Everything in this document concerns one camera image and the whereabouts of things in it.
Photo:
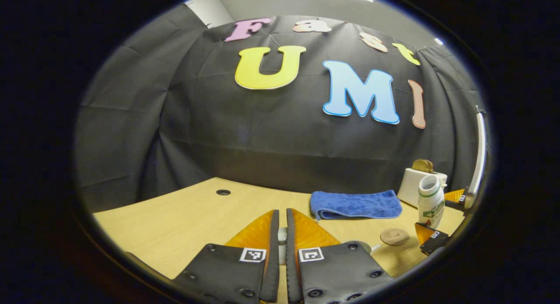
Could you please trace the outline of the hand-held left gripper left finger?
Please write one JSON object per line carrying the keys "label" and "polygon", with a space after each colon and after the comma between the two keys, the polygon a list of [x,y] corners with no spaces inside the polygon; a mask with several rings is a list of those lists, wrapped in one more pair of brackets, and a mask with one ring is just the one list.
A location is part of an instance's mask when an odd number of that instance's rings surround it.
{"label": "hand-held left gripper left finger", "polygon": [[226,244],[206,244],[173,283],[203,304],[268,304],[278,299],[279,211],[256,218]]}

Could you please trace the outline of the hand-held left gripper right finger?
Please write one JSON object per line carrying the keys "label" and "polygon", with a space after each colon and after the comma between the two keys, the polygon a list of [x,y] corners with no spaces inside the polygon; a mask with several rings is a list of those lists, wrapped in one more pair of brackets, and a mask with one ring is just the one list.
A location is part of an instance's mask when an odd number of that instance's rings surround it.
{"label": "hand-held left gripper right finger", "polygon": [[347,304],[392,281],[360,242],[340,242],[302,212],[286,212],[290,304]]}

